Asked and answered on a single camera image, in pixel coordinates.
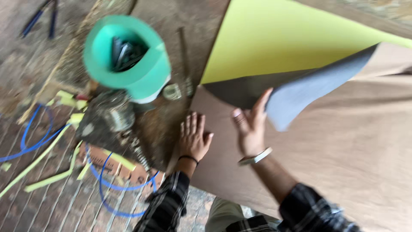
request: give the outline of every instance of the yellow-green foam sheet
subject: yellow-green foam sheet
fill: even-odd
[[[232,0],[202,84],[319,68],[395,36],[291,0]]]

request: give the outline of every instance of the blue wire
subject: blue wire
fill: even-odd
[[[109,160],[109,158],[110,158],[110,156],[111,156],[112,154],[113,154],[113,152],[110,153],[110,155],[107,157],[106,161],[104,161],[104,164],[103,164],[103,167],[102,167],[102,171],[101,171],[100,176],[99,176],[99,193],[100,193],[100,198],[101,198],[101,200],[102,200],[102,203],[103,203],[103,205],[106,207],[107,211],[113,213],[113,214],[116,215],[116,216],[127,217],[127,218],[135,218],[135,217],[143,216],[143,214],[145,214],[146,210],[143,211],[143,212],[140,212],[140,213],[132,213],[132,214],[130,214],[130,213],[126,213],[126,212],[117,211],[117,210],[113,209],[112,207],[110,207],[110,206],[106,203],[106,200],[104,199],[104,196],[103,196],[102,179],[103,179],[103,171],[104,171],[104,168],[106,167],[106,163],[107,163],[107,161]],[[153,178],[152,178],[152,181],[151,181],[151,182],[152,182],[152,184],[153,184],[153,192],[155,192],[155,191],[156,191],[156,182],[154,181]]]
[[[27,125],[27,127],[26,127],[26,129],[25,129],[25,131],[24,131],[24,134],[23,134],[23,137],[22,137],[22,141],[20,142],[20,147],[24,147],[24,149],[22,149],[22,150],[21,150],[19,153],[17,153],[17,154],[14,154],[14,155],[11,155],[11,156],[6,156],[6,157],[1,157],[1,158],[0,158],[0,163],[1,163],[1,162],[5,162],[5,161],[9,161],[9,160],[12,160],[12,159],[15,159],[15,158],[17,158],[17,157],[19,157],[19,156],[22,156],[22,155],[24,155],[24,154],[26,154],[26,153],[28,153],[28,152],[32,152],[32,151],[37,150],[38,148],[40,148],[41,146],[43,146],[44,144],[46,144],[48,141],[50,141],[53,137],[55,137],[56,135],[58,135],[66,126],[71,125],[70,123],[64,125],[64,126],[63,126],[62,128],[60,128],[58,131],[56,131],[54,134],[52,134],[49,138],[47,138],[45,141],[43,141],[43,140],[47,137],[47,135],[50,133],[50,131],[51,131],[51,129],[52,129],[52,124],[53,124],[53,119],[52,119],[53,117],[52,117],[52,114],[51,114],[51,112],[50,112],[50,109],[48,109],[48,107],[45,107],[45,108],[46,108],[46,111],[47,111],[48,114],[49,114],[49,118],[50,118],[50,126],[49,126],[49,129],[48,129],[46,135],[45,135],[40,141],[38,141],[38,142],[37,142],[36,144],[34,144],[33,146],[31,146],[31,147],[29,147],[29,148],[26,148],[25,140],[26,140],[26,136],[27,136],[27,133],[28,133],[28,129],[29,129],[31,123],[33,122],[34,118],[36,117],[36,115],[37,115],[40,107],[41,107],[41,105],[40,105],[40,106],[36,109],[36,111],[34,112],[32,118],[30,119],[29,124]]]
[[[26,136],[27,136],[28,130],[30,129],[31,123],[33,122],[34,118],[35,118],[36,115],[37,115],[37,112],[39,111],[40,107],[42,107],[42,106],[43,106],[43,105],[39,105],[39,106],[37,107],[36,111],[34,112],[33,116],[31,117],[28,125],[26,126],[26,129],[24,130],[23,137],[22,137],[22,139],[21,139],[21,141],[20,141],[20,149],[21,149],[22,151],[23,151],[24,149],[26,149]],[[43,138],[41,138],[40,141],[38,141],[36,144],[34,144],[34,146],[37,145],[37,144],[39,144],[39,143],[41,143],[41,142],[49,135],[50,131],[52,130],[52,126],[53,126],[52,113],[51,113],[51,111],[50,111],[50,109],[49,109],[48,107],[44,106],[44,108],[45,108],[47,114],[49,115],[49,120],[50,120],[49,129],[48,129],[47,133],[43,136]]]
[[[88,161],[89,163],[92,163],[92,162],[91,162],[91,159],[90,159],[90,150],[89,150],[89,144],[88,144],[88,143],[86,143],[85,148],[86,148],[87,161]],[[94,167],[93,165],[90,166],[90,170],[91,170],[91,172],[93,173],[93,175],[98,179],[98,178],[99,178],[99,173],[97,172],[97,170],[95,169],[95,167]],[[105,186],[107,186],[107,187],[109,187],[109,188],[112,188],[112,189],[114,189],[114,190],[118,190],[118,191],[123,191],[123,190],[131,191],[131,190],[140,189],[140,188],[144,187],[147,183],[149,183],[149,182],[151,182],[151,181],[154,181],[154,179],[155,179],[155,177],[157,176],[158,173],[159,173],[159,172],[156,172],[156,174],[155,174],[154,176],[152,176],[152,178],[150,178],[145,184],[137,185],[137,186],[133,186],[133,187],[122,187],[122,186],[119,186],[119,185],[112,185],[111,183],[107,182],[105,179],[102,179],[101,182],[103,183],[103,185],[105,185]]]
[[[26,154],[26,153],[28,153],[28,152],[32,152],[32,151],[37,150],[38,148],[40,148],[41,146],[43,146],[44,144],[46,144],[48,141],[50,141],[54,136],[58,135],[66,126],[69,126],[69,125],[70,125],[70,124],[64,125],[62,128],[60,128],[58,131],[56,131],[54,134],[52,134],[48,139],[46,139],[44,142],[42,142],[42,143],[40,143],[40,144],[37,144],[37,145],[35,145],[35,146],[33,146],[33,147],[29,147],[28,149],[25,149],[24,151],[21,151],[21,152],[19,152],[19,153],[17,153],[17,154],[14,154],[14,155],[11,155],[11,156],[6,156],[6,157],[1,157],[1,158],[0,158],[0,163],[1,163],[1,162],[8,161],[8,160],[11,160],[11,159],[15,159],[15,158],[17,158],[17,157],[19,157],[19,156],[22,156],[22,155],[24,155],[24,154]]]

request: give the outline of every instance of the teal bucket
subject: teal bucket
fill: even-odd
[[[148,48],[136,65],[123,72],[112,70],[115,36]],[[111,15],[97,21],[87,36],[83,62],[91,78],[112,89],[126,89],[137,103],[154,100],[170,80],[171,68],[164,42],[150,26],[131,16]]]

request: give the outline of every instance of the pants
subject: pants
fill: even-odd
[[[253,211],[254,216],[263,215],[269,226],[275,228],[280,220],[268,215]],[[205,232],[223,232],[230,224],[244,220],[240,205],[216,197],[209,212],[209,218],[205,225]]]

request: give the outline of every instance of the black wristband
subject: black wristband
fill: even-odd
[[[193,158],[193,157],[191,157],[191,156],[181,156],[181,157],[179,157],[178,161],[179,161],[181,158],[188,158],[188,159],[191,159],[191,160],[195,161],[195,162],[196,162],[196,167],[199,165],[199,161],[197,161],[195,158]]]

